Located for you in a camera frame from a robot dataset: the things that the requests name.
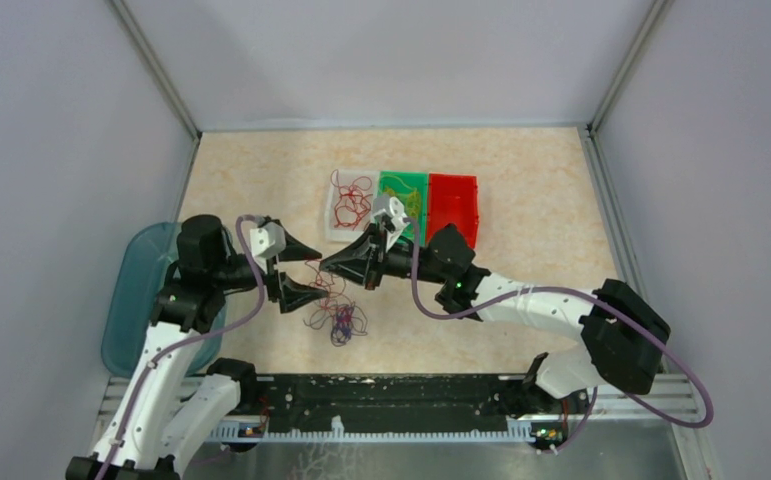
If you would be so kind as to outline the green plastic bin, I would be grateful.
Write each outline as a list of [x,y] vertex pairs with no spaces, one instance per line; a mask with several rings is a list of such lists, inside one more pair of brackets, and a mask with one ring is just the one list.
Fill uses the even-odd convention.
[[427,224],[429,175],[423,172],[381,171],[379,194],[397,197],[407,216],[418,222],[420,244],[424,245]]

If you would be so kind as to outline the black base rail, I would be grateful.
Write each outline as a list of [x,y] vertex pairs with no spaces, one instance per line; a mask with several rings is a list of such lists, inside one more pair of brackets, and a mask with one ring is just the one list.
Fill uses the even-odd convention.
[[521,374],[275,374],[249,381],[234,413],[270,433],[502,432],[523,416],[582,414],[582,392],[555,399]]

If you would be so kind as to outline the red plastic bin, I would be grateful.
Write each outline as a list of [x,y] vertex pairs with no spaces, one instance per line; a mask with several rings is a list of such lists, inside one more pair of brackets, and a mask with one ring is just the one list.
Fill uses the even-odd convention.
[[478,181],[475,176],[430,173],[427,191],[425,242],[448,224],[454,224],[474,248],[479,230]]

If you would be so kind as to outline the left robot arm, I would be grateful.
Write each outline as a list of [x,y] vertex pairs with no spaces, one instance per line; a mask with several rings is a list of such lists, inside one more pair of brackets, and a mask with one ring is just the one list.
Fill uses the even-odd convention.
[[253,364],[219,358],[185,402],[177,394],[202,343],[237,329],[266,302],[290,313],[326,297],[277,269],[280,261],[322,255],[289,234],[280,221],[228,230],[215,215],[186,219],[176,238],[178,259],[154,299],[138,365],[122,402],[86,456],[72,458],[68,479],[180,479],[209,434],[230,413],[253,411],[261,388]]

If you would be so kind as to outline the teal plastic basin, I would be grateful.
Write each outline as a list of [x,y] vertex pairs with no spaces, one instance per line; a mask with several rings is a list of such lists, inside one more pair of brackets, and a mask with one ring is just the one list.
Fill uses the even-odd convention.
[[114,377],[130,378],[138,365],[155,297],[178,259],[180,230],[179,223],[150,225],[125,250],[101,344],[102,362]]

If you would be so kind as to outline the white plastic bin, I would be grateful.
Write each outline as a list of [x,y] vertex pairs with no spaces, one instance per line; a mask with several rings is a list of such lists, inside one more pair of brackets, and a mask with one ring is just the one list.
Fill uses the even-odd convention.
[[324,234],[331,242],[353,242],[371,221],[378,195],[378,170],[335,169],[324,204]]

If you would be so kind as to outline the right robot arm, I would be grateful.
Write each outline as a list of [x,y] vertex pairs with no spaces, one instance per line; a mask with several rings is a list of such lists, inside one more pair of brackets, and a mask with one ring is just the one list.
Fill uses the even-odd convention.
[[627,283],[607,279],[594,290],[534,286],[474,264],[474,250],[453,224],[420,247],[369,225],[349,246],[323,260],[321,270],[374,290],[384,277],[439,285],[437,320],[469,318],[508,322],[575,341],[561,352],[538,355],[526,374],[524,398],[537,412],[551,411],[563,397],[607,384],[634,396],[650,393],[670,337],[668,324]]

